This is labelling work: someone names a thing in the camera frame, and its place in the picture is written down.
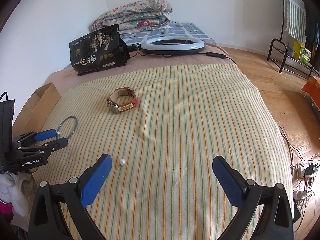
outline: blue gripper pad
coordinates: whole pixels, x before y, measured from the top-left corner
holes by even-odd
[[[103,154],[90,169],[94,169],[87,182],[82,186],[80,202],[85,208],[91,205],[98,195],[103,183],[112,168],[112,159],[108,154]]]
[[[50,129],[50,130],[47,130],[44,132],[39,132],[35,136],[35,141],[40,142],[43,140],[47,140],[47,139],[56,137],[56,135],[57,135],[57,132],[55,129]]]
[[[231,205],[241,208],[244,204],[244,192],[232,174],[238,171],[233,170],[222,156],[213,159],[212,170]]]

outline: folded blanket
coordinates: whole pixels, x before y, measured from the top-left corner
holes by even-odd
[[[92,24],[93,31],[113,24],[121,34],[169,28],[172,7],[165,0],[141,0],[119,6],[100,15]]]

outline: blue checkered bed sheet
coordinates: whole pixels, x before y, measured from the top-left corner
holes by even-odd
[[[170,23],[170,28],[162,28],[153,31],[142,31],[136,33],[127,33],[121,35],[121,38],[127,45],[132,45],[141,43],[148,39],[168,36],[193,37],[202,40],[204,43],[211,43],[217,45],[214,39],[210,38],[193,23]]]

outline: black bag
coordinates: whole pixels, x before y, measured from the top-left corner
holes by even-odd
[[[70,61],[78,75],[124,66],[130,58],[117,24],[69,43]]]

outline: watch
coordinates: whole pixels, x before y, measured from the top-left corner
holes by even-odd
[[[118,105],[115,102],[115,100],[119,96],[132,96],[133,99],[128,103],[125,103],[123,105]],[[135,105],[137,104],[136,93],[132,88],[129,88],[129,87],[118,88],[110,95],[110,97],[107,98],[107,104],[109,108],[116,114],[130,110],[131,108],[134,108]]]

